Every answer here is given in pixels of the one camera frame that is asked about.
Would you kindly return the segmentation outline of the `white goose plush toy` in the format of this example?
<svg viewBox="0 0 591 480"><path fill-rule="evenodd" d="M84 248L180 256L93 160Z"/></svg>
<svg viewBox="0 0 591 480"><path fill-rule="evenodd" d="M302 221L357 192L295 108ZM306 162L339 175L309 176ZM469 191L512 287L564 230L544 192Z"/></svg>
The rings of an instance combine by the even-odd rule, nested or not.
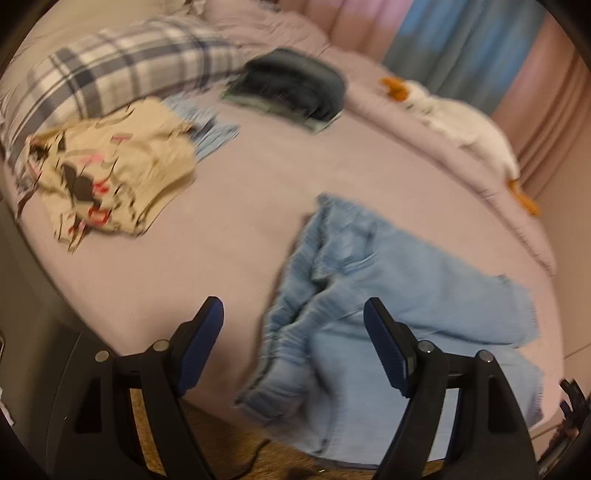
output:
<svg viewBox="0 0 591 480"><path fill-rule="evenodd" d="M464 101L434 95L413 80L393 76L383 78L381 84L394 102L421 123L478 157L530 215L540 214L521 187L521 168L509 139L488 115Z"/></svg>

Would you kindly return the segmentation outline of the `small light blue garment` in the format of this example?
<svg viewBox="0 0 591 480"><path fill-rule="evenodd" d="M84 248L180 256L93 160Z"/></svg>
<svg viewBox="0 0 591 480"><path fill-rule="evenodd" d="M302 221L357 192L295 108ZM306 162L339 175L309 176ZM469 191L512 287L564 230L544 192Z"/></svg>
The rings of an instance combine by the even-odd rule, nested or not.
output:
<svg viewBox="0 0 591 480"><path fill-rule="evenodd" d="M177 94L164 98L162 102L191 125L188 137L197 163L238 137L238 125L221 122L214 108L201 108L192 97Z"/></svg>

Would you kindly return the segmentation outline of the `pink and blue curtain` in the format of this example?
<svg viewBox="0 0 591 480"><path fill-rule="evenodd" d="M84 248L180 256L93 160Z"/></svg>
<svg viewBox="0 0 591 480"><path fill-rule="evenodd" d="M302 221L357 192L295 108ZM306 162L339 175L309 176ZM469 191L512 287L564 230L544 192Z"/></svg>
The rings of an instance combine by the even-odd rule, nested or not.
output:
<svg viewBox="0 0 591 480"><path fill-rule="evenodd" d="M590 70L537 1L283 1L332 44L490 115L538 196L590 115Z"/></svg>

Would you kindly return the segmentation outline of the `lilac fitted bed sheet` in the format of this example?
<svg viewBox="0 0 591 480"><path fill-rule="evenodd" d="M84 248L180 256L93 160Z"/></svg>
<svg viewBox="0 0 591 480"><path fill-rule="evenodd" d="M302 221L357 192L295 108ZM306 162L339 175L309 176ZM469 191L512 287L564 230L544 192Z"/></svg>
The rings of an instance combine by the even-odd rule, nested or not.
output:
<svg viewBox="0 0 591 480"><path fill-rule="evenodd" d="M489 275L506 275L535 302L540 337L523 354L544 374L542 412L558 408L563 344L556 261L541 223L506 186L456 148L380 100L312 135L283 119L197 97L238 137L197 165L193 183L138 237L88 234L69 252L39 197L19 227L83 322L120 354L144 350L221 298L224 326L187 400L235 425L233 401L256 359L276 279L321 193L355 201Z"/></svg>

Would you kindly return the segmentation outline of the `light blue denim pants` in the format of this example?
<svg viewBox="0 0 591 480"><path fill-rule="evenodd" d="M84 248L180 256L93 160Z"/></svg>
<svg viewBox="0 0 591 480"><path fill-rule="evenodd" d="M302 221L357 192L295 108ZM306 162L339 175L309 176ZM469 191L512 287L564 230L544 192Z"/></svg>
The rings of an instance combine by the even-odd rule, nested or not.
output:
<svg viewBox="0 0 591 480"><path fill-rule="evenodd" d="M491 353L533 425L542 417L542 373L521 348L538 334L524 287L322 194L284 266L259 364L235 404L280 442L374 469L407 409L419 342L470 358Z"/></svg>

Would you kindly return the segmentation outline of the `cream printed garment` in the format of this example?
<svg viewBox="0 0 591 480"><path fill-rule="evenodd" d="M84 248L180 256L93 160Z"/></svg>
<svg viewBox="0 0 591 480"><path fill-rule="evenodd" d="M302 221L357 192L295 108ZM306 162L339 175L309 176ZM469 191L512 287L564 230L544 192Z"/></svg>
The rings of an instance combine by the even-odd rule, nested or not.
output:
<svg viewBox="0 0 591 480"><path fill-rule="evenodd" d="M91 230L145 233L194 180L192 126L155 98L32 135L25 168L55 239L75 251Z"/></svg>

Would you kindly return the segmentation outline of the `lilac quilted duvet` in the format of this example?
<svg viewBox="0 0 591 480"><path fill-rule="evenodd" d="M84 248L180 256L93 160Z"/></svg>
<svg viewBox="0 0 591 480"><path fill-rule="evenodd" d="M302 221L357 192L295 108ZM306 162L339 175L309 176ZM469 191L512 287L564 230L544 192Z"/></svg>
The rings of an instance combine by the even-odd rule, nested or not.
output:
<svg viewBox="0 0 591 480"><path fill-rule="evenodd" d="M381 80L392 75L385 67L342 50L307 16L260 1L208 1L204 18L246 59L287 47L335 68L348 83L346 110L444 165L499 213L540 265L550 274L556 272L555 255L540 223L471 151L431 130L388 96Z"/></svg>

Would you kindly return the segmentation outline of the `plaid pillow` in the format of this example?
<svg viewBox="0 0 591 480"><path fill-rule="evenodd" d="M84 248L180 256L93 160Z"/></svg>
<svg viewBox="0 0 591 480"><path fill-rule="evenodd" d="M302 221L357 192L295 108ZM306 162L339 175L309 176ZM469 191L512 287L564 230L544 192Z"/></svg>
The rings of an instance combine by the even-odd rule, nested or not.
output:
<svg viewBox="0 0 591 480"><path fill-rule="evenodd" d="M105 28L51 53L3 101L6 163L21 190L33 184L28 139L68 121L100 118L147 96L205 89L242 70L238 48L192 16Z"/></svg>

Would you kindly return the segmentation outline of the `folded green garment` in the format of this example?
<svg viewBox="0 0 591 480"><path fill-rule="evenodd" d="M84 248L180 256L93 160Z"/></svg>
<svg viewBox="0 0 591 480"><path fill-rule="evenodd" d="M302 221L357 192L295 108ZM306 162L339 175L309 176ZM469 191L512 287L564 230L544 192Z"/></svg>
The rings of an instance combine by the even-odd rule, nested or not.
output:
<svg viewBox="0 0 591 480"><path fill-rule="evenodd" d="M223 100L229 101L236 106L256 110L260 114L276 116L294 123L305 130L311 132L312 135L318 134L329 128L335 121L342 117L342 112L335 115L334 118L328 121L317 120L311 117L304 117L303 114L290 110L287 107L280 106L280 104L273 101L266 100L252 95L240 95L230 93L228 90L221 94Z"/></svg>

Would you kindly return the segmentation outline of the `folded dark blue jeans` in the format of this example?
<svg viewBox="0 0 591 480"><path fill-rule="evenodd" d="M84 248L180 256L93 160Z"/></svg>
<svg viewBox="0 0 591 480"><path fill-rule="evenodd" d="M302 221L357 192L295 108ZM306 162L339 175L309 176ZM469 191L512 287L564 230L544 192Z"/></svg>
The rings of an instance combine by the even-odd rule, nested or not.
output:
<svg viewBox="0 0 591 480"><path fill-rule="evenodd" d="M320 60L277 48L247 61L228 93L266 101L303 120L329 122L345 106L346 79Z"/></svg>

